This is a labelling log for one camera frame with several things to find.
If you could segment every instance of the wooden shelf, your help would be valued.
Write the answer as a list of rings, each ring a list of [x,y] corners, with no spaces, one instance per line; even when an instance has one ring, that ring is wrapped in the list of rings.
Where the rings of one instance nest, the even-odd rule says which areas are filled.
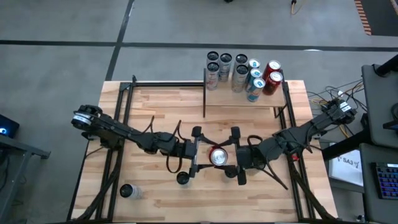
[[[235,93],[231,89],[231,75],[228,82],[219,82],[217,89],[206,88],[206,106],[253,106],[253,107],[283,107],[285,106],[282,86],[279,86],[272,96],[262,94],[257,102],[250,102],[247,93]]]

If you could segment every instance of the red soda can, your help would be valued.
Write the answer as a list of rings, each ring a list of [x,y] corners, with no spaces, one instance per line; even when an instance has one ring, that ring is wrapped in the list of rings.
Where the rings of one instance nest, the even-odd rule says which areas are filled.
[[[265,95],[274,94],[283,79],[284,79],[284,77],[280,72],[271,72],[271,74],[269,75],[269,77],[266,80],[266,85],[262,89],[262,92]]]
[[[268,62],[266,69],[262,73],[262,79],[267,80],[272,72],[280,72],[280,63],[276,60],[271,60]]]

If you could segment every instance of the blue soda can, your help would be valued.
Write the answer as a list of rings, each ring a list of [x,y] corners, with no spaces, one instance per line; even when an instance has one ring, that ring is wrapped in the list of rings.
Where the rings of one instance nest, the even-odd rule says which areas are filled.
[[[266,85],[266,82],[262,78],[255,78],[253,85],[250,87],[248,92],[248,100],[250,102],[256,102],[261,94],[262,89]]]
[[[246,83],[246,91],[249,92],[250,87],[253,85],[253,81],[256,78],[261,78],[262,73],[258,68],[254,68],[249,72],[249,81]]]

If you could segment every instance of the wooden table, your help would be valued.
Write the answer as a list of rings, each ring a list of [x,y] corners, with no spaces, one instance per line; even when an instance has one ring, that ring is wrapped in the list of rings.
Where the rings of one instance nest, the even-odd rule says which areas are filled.
[[[303,81],[288,83],[297,125],[301,125],[312,119],[305,85]],[[119,82],[105,82],[101,92],[99,106],[104,113],[111,116],[114,113],[118,89]],[[206,109],[206,118],[203,118],[202,106],[202,88],[135,88],[129,125],[143,130],[154,115],[154,131],[172,132],[181,119],[183,137],[190,138],[192,128],[201,126],[202,132],[216,142],[226,140],[231,134],[230,128],[239,126],[241,144],[246,144],[246,138],[250,134],[266,138],[280,130],[280,121],[274,118],[271,108],[209,106]],[[91,142],[87,153],[97,148],[99,141]],[[198,163],[208,163],[208,148],[209,145],[200,144]],[[234,147],[226,147],[226,150],[229,153],[228,163],[235,164]],[[72,218],[81,215],[98,193],[105,157],[106,150],[103,150],[86,159]],[[305,152],[304,157],[311,190],[328,212],[337,217],[321,152],[314,149],[313,154]],[[177,158],[170,159],[171,169],[177,168],[177,161]],[[187,171],[189,165],[189,161],[184,161],[182,170]],[[127,142],[119,186],[138,185],[144,194],[140,200],[125,199],[118,195],[114,222],[297,221],[285,156],[272,161],[271,165],[289,190],[284,190],[262,172],[255,174],[248,171],[248,183],[239,186],[236,178],[229,179],[222,170],[211,168],[201,170],[187,185],[179,185],[175,174],[169,173],[165,168],[165,157],[159,153],[148,155],[134,143]],[[307,214],[302,191],[300,198],[304,214]],[[104,211],[108,209],[106,200]]]

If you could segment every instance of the gray floor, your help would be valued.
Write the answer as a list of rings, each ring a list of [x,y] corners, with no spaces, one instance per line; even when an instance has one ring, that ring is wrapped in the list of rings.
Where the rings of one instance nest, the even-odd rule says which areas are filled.
[[[3,0],[0,40],[114,42],[128,0]],[[290,0],[135,0],[125,42],[397,47],[398,37],[363,32],[353,0],[308,0],[290,16]],[[122,48],[113,80],[200,80],[211,49]],[[231,50],[261,62],[279,60],[286,79],[305,80],[308,91],[361,78],[361,66],[383,63],[391,52]],[[72,111],[99,99],[113,47],[0,45],[0,113],[21,124],[17,139],[51,151],[33,159],[14,218],[28,223],[66,219],[86,141],[70,125]],[[356,97],[364,102],[363,93]],[[319,113],[314,107],[314,114]],[[359,119],[350,128],[361,129]],[[336,130],[324,139],[340,141]],[[358,193],[333,189],[339,217],[363,211]]]

